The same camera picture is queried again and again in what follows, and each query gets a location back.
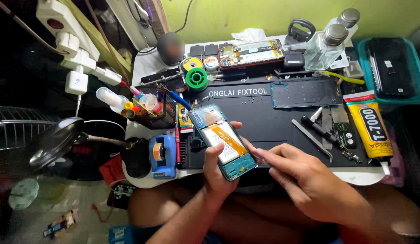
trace finger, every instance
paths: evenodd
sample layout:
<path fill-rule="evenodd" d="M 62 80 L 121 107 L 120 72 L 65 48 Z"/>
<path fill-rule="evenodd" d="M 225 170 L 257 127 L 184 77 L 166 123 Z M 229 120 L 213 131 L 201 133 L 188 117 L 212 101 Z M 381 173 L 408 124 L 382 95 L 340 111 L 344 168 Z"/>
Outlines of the finger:
<path fill-rule="evenodd" d="M 222 153 L 224 147 L 224 142 L 221 142 L 216 146 L 207 148 L 205 165 L 217 165 L 217 157 Z"/>
<path fill-rule="evenodd" d="M 248 149 L 249 149 L 249 151 L 251 152 L 252 155 L 257 154 L 257 149 L 252 145 L 252 143 L 250 143 L 248 140 L 246 140 L 243 136 L 240 136 L 240 138 L 242 139 L 245 146 L 248 147 Z"/>
<path fill-rule="evenodd" d="M 257 149 L 257 154 L 280 172 L 287 173 L 294 178 L 297 178 L 301 174 L 299 165 L 296 164 L 293 160 L 283 158 L 261 148 Z"/>
<path fill-rule="evenodd" d="M 237 122 L 237 121 L 231 121 L 230 122 L 231 125 L 233 126 L 234 129 L 241 129 L 243 124 L 241 122 Z"/>
<path fill-rule="evenodd" d="M 287 174 L 279 172 L 275 168 L 270 168 L 268 173 L 276 180 L 288 193 L 294 203 L 305 202 L 310 197 L 294 182 L 293 178 Z"/>
<path fill-rule="evenodd" d="M 281 145 L 273 147 L 272 149 L 269 150 L 269 152 L 274 153 L 274 154 L 279 155 L 279 156 L 282 156 L 284 158 L 289 158 L 289 159 L 294 159 L 297 156 L 304 153 L 299 148 L 297 148 L 293 145 L 290 145 L 288 143 L 283 143 Z"/>

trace teal plastic box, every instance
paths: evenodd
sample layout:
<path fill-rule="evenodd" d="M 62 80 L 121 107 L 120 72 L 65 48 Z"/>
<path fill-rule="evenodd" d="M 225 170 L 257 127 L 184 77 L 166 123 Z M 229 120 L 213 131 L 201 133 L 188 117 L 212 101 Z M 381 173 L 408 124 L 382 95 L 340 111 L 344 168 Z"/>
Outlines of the teal plastic box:
<path fill-rule="evenodd" d="M 406 48 L 408 50 L 408 64 L 410 72 L 414 79 L 415 84 L 415 96 L 407 99 L 382 99 L 376 95 L 376 87 L 373 80 L 373 74 L 371 72 L 370 61 L 368 59 L 368 53 L 365 46 L 368 44 L 371 38 L 364 39 L 358 44 L 358 55 L 359 63 L 362 70 L 364 71 L 364 80 L 368 90 L 374 90 L 376 101 L 381 104 L 392 104 L 392 105 L 407 105 L 407 104 L 420 104 L 420 59 L 415 46 L 408 39 L 404 39 L 406 42 Z"/>

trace hand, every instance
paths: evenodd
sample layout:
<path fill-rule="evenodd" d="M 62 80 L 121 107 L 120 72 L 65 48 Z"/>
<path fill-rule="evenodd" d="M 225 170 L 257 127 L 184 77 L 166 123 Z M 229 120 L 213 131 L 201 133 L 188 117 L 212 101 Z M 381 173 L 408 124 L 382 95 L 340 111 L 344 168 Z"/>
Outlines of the hand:
<path fill-rule="evenodd" d="M 240 129 L 242 127 L 242 123 L 237 121 L 231 121 L 231 125 L 234 129 Z M 250 145 L 249 141 L 246 141 L 245 139 L 243 139 L 243 141 Z M 222 153 L 224 147 L 225 144 L 221 142 L 216 146 L 207 148 L 204 162 L 204 175 L 207 179 L 207 191 L 216 197 L 223 198 L 223 200 L 235 190 L 239 183 L 239 179 L 233 181 L 226 180 L 217 165 L 217 157 Z"/>
<path fill-rule="evenodd" d="M 256 152 L 273 166 L 270 175 L 285 188 L 296 207 L 311 219 L 354 228 L 370 221 L 368 202 L 318 158 L 290 144 Z"/>

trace white table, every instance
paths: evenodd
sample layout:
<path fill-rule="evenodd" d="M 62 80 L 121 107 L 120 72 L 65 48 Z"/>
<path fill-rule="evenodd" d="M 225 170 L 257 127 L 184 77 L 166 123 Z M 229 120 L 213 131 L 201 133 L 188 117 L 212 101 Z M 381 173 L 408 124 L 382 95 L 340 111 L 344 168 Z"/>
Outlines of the white table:
<path fill-rule="evenodd" d="M 279 39 L 282 42 L 285 39 L 285 35 L 282 36 L 269 36 L 267 40 L 270 39 Z M 189 56 L 190 47 L 195 45 L 209 45 L 213 44 L 223 44 L 225 42 L 231 41 L 220 41 L 220 42 L 203 42 L 203 43 L 195 43 L 195 44 L 186 44 L 185 46 L 185 56 Z M 142 77 L 153 75 L 158 73 L 161 69 L 173 69 L 175 66 L 168 66 L 163 63 L 162 59 L 160 58 L 157 49 L 154 49 L 151 53 L 147 54 L 138 54 L 136 55 L 134 61 L 134 71 L 133 71 L 133 86 L 140 85 L 140 79 Z M 140 125 L 136 122 L 127 122 L 126 128 L 126 138 L 130 137 L 140 137 L 150 139 L 153 136 L 160 135 L 166 132 L 166 130 L 150 130 L 147 127 Z M 379 182 L 384 176 L 384 170 L 382 167 L 344 167 L 338 168 L 333 167 L 330 168 L 332 172 L 337 175 L 341 180 L 345 182 L 354 184 L 354 185 L 372 185 L 374 183 Z M 165 182 L 171 181 L 170 180 L 155 180 L 151 177 L 151 173 L 149 173 L 144 178 L 133 178 L 127 174 L 126 166 L 123 162 L 123 171 L 128 181 L 131 184 L 135 185 L 139 188 L 152 188 L 154 186 L 163 184 Z M 182 178 L 187 175 L 193 175 L 197 173 L 201 173 L 202 170 L 176 170 L 176 178 Z"/>

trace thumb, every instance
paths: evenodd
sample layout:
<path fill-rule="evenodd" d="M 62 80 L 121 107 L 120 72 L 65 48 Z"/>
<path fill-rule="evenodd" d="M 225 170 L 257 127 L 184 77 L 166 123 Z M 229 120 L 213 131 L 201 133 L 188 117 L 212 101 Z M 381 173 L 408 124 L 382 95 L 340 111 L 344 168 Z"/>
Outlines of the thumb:
<path fill-rule="evenodd" d="M 222 153 L 225 147 L 225 143 L 221 142 L 216 146 L 209 147 L 206 150 L 205 164 L 217 164 L 217 157 Z"/>
<path fill-rule="evenodd" d="M 287 191 L 295 204 L 310 199 L 310 197 L 308 197 L 308 195 L 306 195 L 306 193 L 294 182 L 291 176 L 281 173 L 275 168 L 270 168 L 268 173 Z"/>

